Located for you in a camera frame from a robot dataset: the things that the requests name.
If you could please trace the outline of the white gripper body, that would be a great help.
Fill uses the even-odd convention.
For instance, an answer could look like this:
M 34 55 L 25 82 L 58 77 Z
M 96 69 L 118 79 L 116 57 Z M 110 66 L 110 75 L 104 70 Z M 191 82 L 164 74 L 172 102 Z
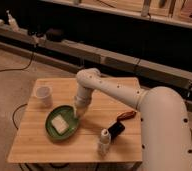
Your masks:
M 87 100 L 78 96 L 74 98 L 75 116 L 82 117 L 88 110 L 89 103 Z

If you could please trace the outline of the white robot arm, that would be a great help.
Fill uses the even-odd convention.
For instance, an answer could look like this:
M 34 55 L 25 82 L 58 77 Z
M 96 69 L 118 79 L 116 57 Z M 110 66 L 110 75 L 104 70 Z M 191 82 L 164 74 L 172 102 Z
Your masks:
M 94 90 L 141 113 L 142 167 L 144 171 L 192 171 L 192 135 L 182 97 L 173 89 L 150 90 L 116 84 L 101 77 L 96 68 L 76 74 L 77 110 L 87 108 Z

